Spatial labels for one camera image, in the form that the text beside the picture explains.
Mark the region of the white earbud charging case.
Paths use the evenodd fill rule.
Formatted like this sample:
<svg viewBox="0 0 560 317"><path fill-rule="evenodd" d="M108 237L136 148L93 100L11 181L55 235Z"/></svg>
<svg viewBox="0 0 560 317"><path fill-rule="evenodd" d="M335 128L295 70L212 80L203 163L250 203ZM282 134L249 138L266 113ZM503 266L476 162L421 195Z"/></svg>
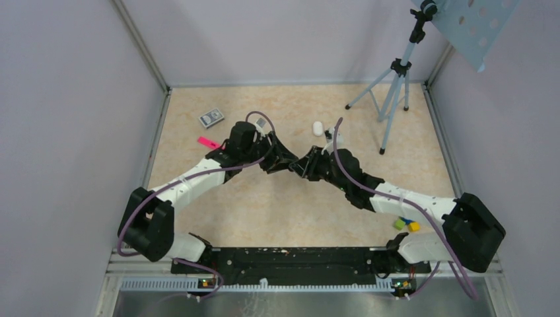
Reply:
<svg viewBox="0 0 560 317"><path fill-rule="evenodd" d="M321 137L324 134L324 125L322 122L315 121L312 124L312 133L316 137Z"/></svg>

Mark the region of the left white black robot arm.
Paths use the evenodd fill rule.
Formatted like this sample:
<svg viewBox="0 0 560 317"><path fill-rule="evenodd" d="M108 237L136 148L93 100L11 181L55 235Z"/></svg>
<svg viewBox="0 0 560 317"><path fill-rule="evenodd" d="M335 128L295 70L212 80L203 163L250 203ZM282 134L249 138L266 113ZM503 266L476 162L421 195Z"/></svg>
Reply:
<svg viewBox="0 0 560 317"><path fill-rule="evenodd" d="M271 174L288 169L298 157L254 123L236 122L230 135L193 168L168 183L131 193L118 229L118 253L123 244L151 262L180 258L196 273L211 267L210 244L194 234L175 230L176 214L205 192L221 186L253 165Z"/></svg>

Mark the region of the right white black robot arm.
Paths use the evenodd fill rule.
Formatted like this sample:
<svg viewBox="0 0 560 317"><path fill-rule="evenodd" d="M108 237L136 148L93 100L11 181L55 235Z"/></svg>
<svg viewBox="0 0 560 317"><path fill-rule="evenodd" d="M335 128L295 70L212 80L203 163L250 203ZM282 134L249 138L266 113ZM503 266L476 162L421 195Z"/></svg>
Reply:
<svg viewBox="0 0 560 317"><path fill-rule="evenodd" d="M433 234L407 234L388 252L388 265L396 272L418 262L458 261L470 271L485 273L506 236L502 224L476 195L437 197L405 190L364 172L347 149L330 153L313 147L290 163L289 170L311 182L334 185L359 209L432 227Z"/></svg>

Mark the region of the pink marker piece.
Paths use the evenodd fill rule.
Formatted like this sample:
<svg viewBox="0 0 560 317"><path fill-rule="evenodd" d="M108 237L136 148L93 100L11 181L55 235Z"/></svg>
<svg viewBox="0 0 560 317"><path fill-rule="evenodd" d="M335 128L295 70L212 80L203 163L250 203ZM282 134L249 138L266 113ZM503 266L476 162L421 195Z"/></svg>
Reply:
<svg viewBox="0 0 560 317"><path fill-rule="evenodd" d="M207 147L207 148L209 148L209 149L212 149L212 150L221 148L221 144L220 144L220 143L215 142L215 141L213 141L213 140L210 140L210 139L208 139L208 138L206 138L206 137L199 137L199 138L197 139L197 142L198 142L200 145L203 145L203 146L205 146L205 147Z"/></svg>

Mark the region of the playing card deck box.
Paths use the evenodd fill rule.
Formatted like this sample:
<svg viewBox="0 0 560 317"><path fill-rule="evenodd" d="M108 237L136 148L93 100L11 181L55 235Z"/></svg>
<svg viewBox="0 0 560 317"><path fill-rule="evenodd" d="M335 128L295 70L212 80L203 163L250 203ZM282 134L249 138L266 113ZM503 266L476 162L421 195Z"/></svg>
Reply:
<svg viewBox="0 0 560 317"><path fill-rule="evenodd" d="M203 115L200 115L198 120L205 129L209 129L210 127L224 121L225 117L218 108L214 108Z"/></svg>

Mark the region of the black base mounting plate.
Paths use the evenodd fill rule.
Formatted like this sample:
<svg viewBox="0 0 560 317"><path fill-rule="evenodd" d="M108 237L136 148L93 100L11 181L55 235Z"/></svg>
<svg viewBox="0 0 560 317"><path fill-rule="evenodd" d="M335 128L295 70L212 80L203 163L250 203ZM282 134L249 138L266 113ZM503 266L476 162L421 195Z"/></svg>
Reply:
<svg viewBox="0 0 560 317"><path fill-rule="evenodd" d="M256 285L267 279L278 286L372 285L398 274L431 272L429 264L409 264L384 247L214 248L198 264L176 262L170 271L193 275L209 267L224 277L225 285Z"/></svg>

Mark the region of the light blue tripod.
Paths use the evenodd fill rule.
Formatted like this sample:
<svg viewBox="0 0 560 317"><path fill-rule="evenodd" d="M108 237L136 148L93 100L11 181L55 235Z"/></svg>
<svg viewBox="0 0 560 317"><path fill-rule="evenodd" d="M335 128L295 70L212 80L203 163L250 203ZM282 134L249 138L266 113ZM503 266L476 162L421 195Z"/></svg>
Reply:
<svg viewBox="0 0 560 317"><path fill-rule="evenodd" d="M386 130L384 132L383 140L379 149L379 154L383 155L386 152L387 143L394 119L394 114L401 101L404 101L403 110L409 110L409 70L411 69L411 56L417 44L421 43L425 38L424 26L431 22L434 16L438 13L438 5L435 1L422 1L418 9L410 10L416 22L409 36L408 44L401 58L396 58L391 63L390 67L379 75L371 84L364 89L356 98L345 105L345 109L351 109L360 99L366 94L371 97L375 110L377 111L378 122L387 121ZM384 99L383 105L379 105L373 93L373 88L381 83L388 75L393 74L390 88Z"/></svg>

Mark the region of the green cube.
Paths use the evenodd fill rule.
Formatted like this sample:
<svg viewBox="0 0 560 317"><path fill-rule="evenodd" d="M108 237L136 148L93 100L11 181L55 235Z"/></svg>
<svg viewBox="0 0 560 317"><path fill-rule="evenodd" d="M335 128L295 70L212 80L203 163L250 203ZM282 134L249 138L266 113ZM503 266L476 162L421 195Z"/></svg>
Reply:
<svg viewBox="0 0 560 317"><path fill-rule="evenodd" d="M406 222L403 221L402 219L398 219L394 222L394 228L398 231L403 230L406 225L407 225Z"/></svg>

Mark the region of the blue toy car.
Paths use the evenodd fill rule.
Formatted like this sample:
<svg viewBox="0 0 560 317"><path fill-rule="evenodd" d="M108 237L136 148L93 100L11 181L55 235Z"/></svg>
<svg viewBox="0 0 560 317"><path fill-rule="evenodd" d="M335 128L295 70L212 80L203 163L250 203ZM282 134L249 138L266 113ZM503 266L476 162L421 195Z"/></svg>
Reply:
<svg viewBox="0 0 560 317"><path fill-rule="evenodd" d="M401 218L401 220L407 225L410 224L410 223L413 223L413 220L406 219L406 218L403 218L403 217Z"/></svg>

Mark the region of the yellow cube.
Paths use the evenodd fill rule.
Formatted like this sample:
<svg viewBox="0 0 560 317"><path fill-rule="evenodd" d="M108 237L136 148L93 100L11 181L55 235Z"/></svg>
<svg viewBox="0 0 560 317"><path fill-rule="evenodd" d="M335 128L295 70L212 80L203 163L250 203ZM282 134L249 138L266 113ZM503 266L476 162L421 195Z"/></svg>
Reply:
<svg viewBox="0 0 560 317"><path fill-rule="evenodd" d="M421 229L421 225L418 222L410 222L407 227L409 232L418 232Z"/></svg>

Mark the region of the perforated blue metal panel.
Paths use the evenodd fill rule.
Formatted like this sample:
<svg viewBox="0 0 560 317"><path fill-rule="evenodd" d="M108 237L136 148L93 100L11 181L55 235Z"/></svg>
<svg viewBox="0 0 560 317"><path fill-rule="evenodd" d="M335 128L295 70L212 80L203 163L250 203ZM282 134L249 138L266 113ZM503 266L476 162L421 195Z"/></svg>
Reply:
<svg viewBox="0 0 560 317"><path fill-rule="evenodd" d="M431 23L478 72L485 57L519 5L519 0L413 1L422 11L436 8Z"/></svg>

